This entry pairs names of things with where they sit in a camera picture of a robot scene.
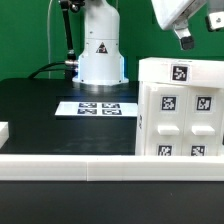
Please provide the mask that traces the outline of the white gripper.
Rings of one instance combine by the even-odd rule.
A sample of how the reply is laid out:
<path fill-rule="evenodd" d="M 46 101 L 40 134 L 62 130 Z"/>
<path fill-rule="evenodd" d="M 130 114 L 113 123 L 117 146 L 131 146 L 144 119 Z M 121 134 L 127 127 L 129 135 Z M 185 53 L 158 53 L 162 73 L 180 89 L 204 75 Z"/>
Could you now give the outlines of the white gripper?
<path fill-rule="evenodd" d="M 181 17 L 189 19 L 206 4 L 206 0 L 151 0 L 151 2 L 157 22 L 163 30 L 171 29 Z M 207 0 L 206 25 L 210 32 L 224 28 L 224 0 Z M 188 21 L 176 22 L 173 28 L 181 49 L 193 49 L 194 38 L 188 29 Z"/>

